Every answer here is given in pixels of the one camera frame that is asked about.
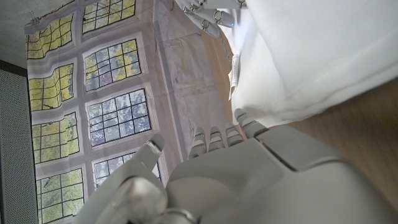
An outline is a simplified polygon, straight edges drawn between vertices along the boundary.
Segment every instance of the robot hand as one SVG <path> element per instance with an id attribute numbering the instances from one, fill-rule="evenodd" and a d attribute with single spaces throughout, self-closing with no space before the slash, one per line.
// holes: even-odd
<path id="1" fill-rule="evenodd" d="M 218 25 L 233 27 L 234 17 L 218 8 L 239 9 L 244 6 L 245 0 L 175 0 L 185 15 L 200 29 L 218 38 Z"/>

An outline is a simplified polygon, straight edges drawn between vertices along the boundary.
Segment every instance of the yellow leaves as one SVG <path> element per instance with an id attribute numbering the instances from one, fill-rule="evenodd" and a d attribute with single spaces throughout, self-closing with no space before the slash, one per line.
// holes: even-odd
<path id="1" fill-rule="evenodd" d="M 100 27 L 103 27 L 103 26 L 106 26 L 106 25 L 108 25 L 108 17 L 97 19 L 95 28 L 100 28 Z"/>
<path id="2" fill-rule="evenodd" d="M 67 15 L 67 16 L 65 16 L 65 17 L 63 17 L 63 18 L 61 18 L 61 19 L 60 19 L 60 23 L 61 23 L 61 24 L 64 24 L 64 23 L 66 23 L 66 22 L 71 22 L 71 21 L 72 21 L 72 18 L 73 18 L 73 14 L 69 14 L 69 15 Z"/>
<path id="3" fill-rule="evenodd" d="M 41 162 L 46 162 L 46 161 L 60 158 L 60 147 L 59 146 L 42 149 L 41 151 L 42 151 L 42 161 Z"/>
<path id="4" fill-rule="evenodd" d="M 68 23 L 62 24 L 60 30 L 61 30 L 61 35 L 66 34 L 68 31 L 70 31 L 70 24 Z"/>
<path id="5" fill-rule="evenodd" d="M 89 13 L 94 12 L 96 10 L 97 10 L 97 4 L 91 4 L 89 6 L 86 6 L 85 14 L 89 14 Z"/>
<path id="6" fill-rule="evenodd" d="M 40 136 L 40 125 L 32 125 L 32 137 L 39 137 Z"/>
<path id="7" fill-rule="evenodd" d="M 66 130 L 68 127 L 76 125 L 75 113 L 68 114 L 60 121 L 61 131 Z"/>
<path id="8" fill-rule="evenodd" d="M 72 40 L 71 32 L 67 32 L 65 35 L 62 36 L 62 45 L 69 43 Z"/>
<path id="9" fill-rule="evenodd" d="M 124 71 L 124 67 L 112 71 L 112 78 L 114 82 L 122 80 L 125 77 L 126 77 L 126 72 Z"/>
<path id="10" fill-rule="evenodd" d="M 95 29 L 95 22 L 88 22 L 83 24 L 83 33 Z"/>
<path id="11" fill-rule="evenodd" d="M 50 88 L 45 88 L 44 89 L 44 98 L 52 98 L 52 97 L 56 97 L 58 95 L 58 91 L 55 87 L 55 85 L 53 87 Z"/>
<path id="12" fill-rule="evenodd" d="M 122 55 L 122 45 L 118 44 L 116 46 L 112 46 L 109 48 L 109 57 L 115 57 L 115 56 L 119 56 Z"/>
<path id="13" fill-rule="evenodd" d="M 127 9 L 123 9 L 122 19 L 125 19 L 125 18 L 133 16 L 133 15 L 134 15 L 134 6 L 131 6 Z"/>
<path id="14" fill-rule="evenodd" d="M 65 75 L 69 75 L 72 74 L 73 72 L 73 64 L 70 65 L 66 65 L 66 66 L 62 66 L 60 67 L 60 77 L 64 77 Z"/>
<path id="15" fill-rule="evenodd" d="M 137 50 L 136 40 L 130 40 L 123 43 L 123 52 L 128 53 Z"/>
<path id="16" fill-rule="evenodd" d="M 38 150 L 40 149 L 40 138 L 33 138 L 33 150 Z"/>
<path id="17" fill-rule="evenodd" d="M 116 21 L 119 21 L 120 19 L 121 19 L 121 13 L 120 12 L 117 12 L 117 13 L 114 13 L 114 14 L 110 14 L 108 23 L 112 24 L 112 23 L 114 23 Z"/>
<path id="18" fill-rule="evenodd" d="M 62 187 L 82 182 L 81 169 L 73 170 L 65 174 L 61 174 Z"/>
<path id="19" fill-rule="evenodd" d="M 72 40 L 71 21 L 73 14 L 52 21 L 44 30 L 29 34 L 27 58 L 43 58 L 49 50 L 57 49 Z"/>
<path id="20" fill-rule="evenodd" d="M 43 79 L 31 79 L 29 80 L 29 89 L 43 88 Z"/>
<path id="21" fill-rule="evenodd" d="M 59 145 L 60 145 L 60 135 L 59 134 L 42 136 L 42 148 L 59 146 Z"/>
<path id="22" fill-rule="evenodd" d="M 73 97 L 73 91 L 71 88 L 65 88 L 61 90 L 62 92 L 62 101 L 68 100 Z"/>
<path id="23" fill-rule="evenodd" d="M 83 184 L 71 185 L 62 189 L 64 200 L 73 200 L 83 197 Z"/>
<path id="24" fill-rule="evenodd" d="M 83 206 L 83 199 L 63 203 L 63 215 L 76 215 Z"/>
<path id="25" fill-rule="evenodd" d="M 123 0 L 123 9 L 133 6 L 133 5 L 135 5 L 135 3 L 136 3 L 136 0 Z"/>
<path id="26" fill-rule="evenodd" d="M 96 65 L 97 60 L 96 60 L 95 54 L 92 54 L 92 55 L 88 56 L 87 58 L 85 58 L 85 62 L 86 62 L 86 68 L 90 68 L 90 67 Z"/>
<path id="27" fill-rule="evenodd" d="M 36 164 L 80 151 L 75 113 L 61 121 L 33 125 L 32 137 Z"/>
<path id="28" fill-rule="evenodd" d="M 60 123 L 54 122 L 52 124 L 42 125 L 42 135 L 55 134 L 60 132 Z"/>
<path id="29" fill-rule="evenodd" d="M 50 50 L 57 49 L 59 46 L 61 46 L 61 38 L 58 38 L 51 43 Z"/>
<path id="30" fill-rule="evenodd" d="M 30 107 L 32 111 L 51 109 L 48 106 L 57 108 L 62 104 L 63 100 L 72 98 L 72 72 L 73 64 L 69 64 L 56 68 L 50 77 L 29 80 Z"/>
<path id="31" fill-rule="evenodd" d="M 42 109 L 42 100 L 31 100 L 30 109 L 32 111 L 37 111 Z"/>
<path id="32" fill-rule="evenodd" d="M 111 12 L 119 12 L 122 10 L 122 1 L 111 5 Z"/>
<path id="33" fill-rule="evenodd" d="M 38 100 L 43 97 L 43 89 L 29 91 L 30 100 Z"/>
<path id="34" fill-rule="evenodd" d="M 62 204 L 43 208 L 43 222 L 48 223 L 53 220 L 62 218 Z"/>
<path id="35" fill-rule="evenodd" d="M 72 85 L 72 75 L 67 75 L 61 78 L 61 88 L 66 88 Z"/>
<path id="36" fill-rule="evenodd" d="M 51 109 L 48 106 L 52 106 L 53 108 L 57 108 L 60 106 L 58 103 L 57 97 L 49 98 L 49 99 L 43 99 L 43 109 L 48 110 Z"/>

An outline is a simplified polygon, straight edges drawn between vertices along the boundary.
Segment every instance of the white fabric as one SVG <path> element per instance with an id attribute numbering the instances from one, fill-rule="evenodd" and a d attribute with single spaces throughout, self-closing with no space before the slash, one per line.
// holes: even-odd
<path id="1" fill-rule="evenodd" d="M 221 29 L 241 54 L 232 97 L 266 126 L 305 119 L 398 74 L 398 2 L 247 0 Z"/>

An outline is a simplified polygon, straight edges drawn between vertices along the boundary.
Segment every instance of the window curtain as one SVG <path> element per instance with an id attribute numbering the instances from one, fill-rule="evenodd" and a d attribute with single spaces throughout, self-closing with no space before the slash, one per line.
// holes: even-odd
<path id="1" fill-rule="evenodd" d="M 71 223 L 155 133 L 166 184 L 195 126 L 226 122 L 200 30 L 172 1 L 74 0 L 25 40 L 39 223 Z"/>

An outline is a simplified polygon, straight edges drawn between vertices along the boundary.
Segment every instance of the metal ring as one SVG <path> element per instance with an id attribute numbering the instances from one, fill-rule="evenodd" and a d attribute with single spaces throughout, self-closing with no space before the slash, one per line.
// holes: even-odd
<path id="1" fill-rule="evenodd" d="M 209 28 L 209 26 L 210 26 L 210 22 L 209 21 L 207 21 L 206 19 L 202 20 L 201 27 L 203 28 L 203 30 Z"/>
<path id="2" fill-rule="evenodd" d="M 200 11 L 203 9 L 203 3 L 199 4 L 199 6 L 194 5 L 193 3 L 191 3 L 191 10 L 192 12 L 196 12 L 196 11 Z"/>
<path id="3" fill-rule="evenodd" d="M 218 12 L 220 13 L 220 18 L 219 19 L 217 19 L 217 16 L 216 16 Z M 214 12 L 214 19 L 216 20 L 216 22 L 220 21 L 222 18 L 223 18 L 223 12 L 221 12 L 219 10 Z"/>
<path id="4" fill-rule="evenodd" d="M 189 10 L 186 6 L 182 5 L 182 10 L 184 12 L 191 12 L 191 10 Z"/>
<path id="5" fill-rule="evenodd" d="M 246 0 L 243 1 L 236 0 L 236 2 L 239 4 L 239 8 L 242 8 L 242 5 L 244 4 L 244 2 L 246 2 Z"/>

